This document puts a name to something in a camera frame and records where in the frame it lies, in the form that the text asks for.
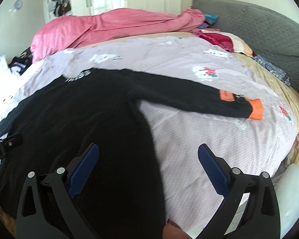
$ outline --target pink blanket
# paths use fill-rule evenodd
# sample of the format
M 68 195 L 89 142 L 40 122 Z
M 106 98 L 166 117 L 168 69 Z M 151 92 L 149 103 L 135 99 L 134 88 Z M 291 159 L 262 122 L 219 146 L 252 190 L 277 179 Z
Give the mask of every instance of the pink blanket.
M 178 16 L 121 8 L 95 16 L 63 16 L 50 21 L 34 36 L 33 62 L 66 48 L 143 34 L 193 31 L 204 22 L 200 10 L 186 9 Z

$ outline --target cartoon print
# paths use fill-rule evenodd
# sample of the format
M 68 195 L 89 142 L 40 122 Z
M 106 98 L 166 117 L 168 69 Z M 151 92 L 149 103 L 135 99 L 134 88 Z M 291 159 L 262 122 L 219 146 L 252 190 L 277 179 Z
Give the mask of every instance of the cartoon print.
M 208 49 L 208 50 L 206 50 L 204 52 L 209 53 L 209 54 L 211 54 L 213 56 L 216 56 L 216 57 L 226 57 L 226 58 L 233 59 L 233 57 L 230 54 L 228 54 L 226 52 L 214 50 L 214 49 Z
M 117 57 L 114 57 L 112 60 L 113 61 L 116 61 L 116 60 L 120 60 L 120 59 L 122 59 L 123 57 L 121 57 L 121 56 L 117 56 Z
M 167 42 L 165 42 L 165 43 L 160 43 L 160 44 L 157 44 L 157 45 L 165 45 L 165 44 L 171 45 L 171 44 L 173 44 L 173 42 L 171 42 L 171 41 L 167 41 Z
M 218 78 L 216 70 L 208 68 L 208 67 L 193 67 L 193 72 L 200 80 L 211 81 L 213 78 Z
M 65 53 L 65 54 L 72 54 L 73 52 L 74 52 L 74 50 L 71 50 L 71 49 L 65 49 L 65 50 L 63 50 L 63 52 Z
M 102 54 L 102 55 L 98 55 L 95 54 L 91 59 L 90 62 L 94 61 L 95 63 L 102 63 L 106 60 L 109 60 L 111 58 L 117 57 L 117 55 L 114 54 Z
M 289 119 L 289 121 L 291 121 L 291 117 L 289 116 L 289 114 L 288 114 L 288 112 L 286 111 L 286 109 L 285 109 L 284 107 L 280 106 L 280 105 L 279 105 L 279 108 L 280 108 L 282 114 L 283 114 L 287 119 Z

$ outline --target blue patterned cloth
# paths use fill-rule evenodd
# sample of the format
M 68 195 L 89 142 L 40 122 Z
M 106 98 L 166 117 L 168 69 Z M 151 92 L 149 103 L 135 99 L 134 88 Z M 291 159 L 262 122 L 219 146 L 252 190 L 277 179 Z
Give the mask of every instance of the blue patterned cloth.
M 270 73 L 272 73 L 275 77 L 277 77 L 280 81 L 282 81 L 285 85 L 290 86 L 290 79 L 289 76 L 283 71 L 281 68 L 273 65 L 272 63 L 268 62 L 260 55 L 255 55 L 253 60 L 258 62 L 262 67 L 267 69 Z
M 209 28 L 218 19 L 218 15 L 204 14 L 205 21 L 198 28 Z

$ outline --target black sweatshirt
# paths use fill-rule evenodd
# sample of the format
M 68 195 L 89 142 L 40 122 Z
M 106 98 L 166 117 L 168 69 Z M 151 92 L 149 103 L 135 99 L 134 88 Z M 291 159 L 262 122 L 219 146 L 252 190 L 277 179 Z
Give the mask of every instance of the black sweatshirt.
M 103 239 L 162 238 L 163 185 L 150 128 L 137 102 L 238 118 L 259 110 L 254 102 L 252 106 L 241 96 L 224 93 L 127 69 L 90 69 L 78 78 L 59 77 L 26 99 L 12 123 L 9 135 L 21 133 L 24 143 L 2 161 L 0 205 L 16 217 L 30 171 L 52 173 L 95 143 L 99 160 L 82 193 L 74 197 L 83 215 Z

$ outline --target gray pillow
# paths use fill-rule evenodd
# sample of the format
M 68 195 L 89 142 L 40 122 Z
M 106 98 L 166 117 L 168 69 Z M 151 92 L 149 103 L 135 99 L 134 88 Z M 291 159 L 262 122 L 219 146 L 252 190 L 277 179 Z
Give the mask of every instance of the gray pillow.
M 219 15 L 213 28 L 242 38 L 256 54 L 284 70 L 299 93 L 299 24 L 268 8 L 234 0 L 192 0 L 192 8 Z

